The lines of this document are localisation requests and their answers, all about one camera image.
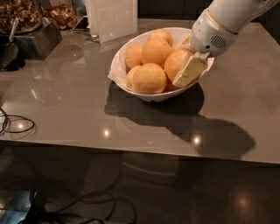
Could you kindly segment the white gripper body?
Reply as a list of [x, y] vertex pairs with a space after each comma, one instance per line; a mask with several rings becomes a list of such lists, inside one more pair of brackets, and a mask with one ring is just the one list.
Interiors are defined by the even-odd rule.
[[209, 53], [210, 57], [222, 55], [237, 39], [237, 35], [228, 31], [210, 13], [203, 10], [192, 26], [190, 46], [195, 52]]

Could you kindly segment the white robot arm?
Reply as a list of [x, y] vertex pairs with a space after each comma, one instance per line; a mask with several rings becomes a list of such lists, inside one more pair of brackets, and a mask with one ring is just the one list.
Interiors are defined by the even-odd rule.
[[172, 84], [184, 88], [194, 83], [207, 70], [209, 58], [222, 55], [249, 22], [279, 2], [280, 0], [213, 0], [195, 21], [186, 38], [194, 55], [184, 58]]

